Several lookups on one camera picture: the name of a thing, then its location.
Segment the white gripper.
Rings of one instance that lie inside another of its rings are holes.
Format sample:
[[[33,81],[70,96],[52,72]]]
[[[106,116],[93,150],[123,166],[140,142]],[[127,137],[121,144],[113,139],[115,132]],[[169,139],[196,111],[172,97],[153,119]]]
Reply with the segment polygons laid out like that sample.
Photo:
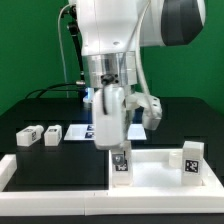
[[[156,130],[162,118],[160,100],[140,92],[127,93],[123,87],[110,84],[99,89],[93,97],[92,121],[97,149],[112,151],[114,165],[125,162],[124,147],[135,110],[143,108],[142,125]]]

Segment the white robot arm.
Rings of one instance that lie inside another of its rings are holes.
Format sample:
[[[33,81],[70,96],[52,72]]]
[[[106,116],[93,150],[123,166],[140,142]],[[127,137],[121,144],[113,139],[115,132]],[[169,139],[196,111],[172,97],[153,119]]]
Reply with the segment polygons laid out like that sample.
[[[93,95],[95,145],[109,150],[115,165],[128,161],[127,132],[134,110],[155,130],[160,100],[151,95],[142,68],[145,46],[187,45],[203,29],[204,0],[68,0],[77,15],[81,54]]]

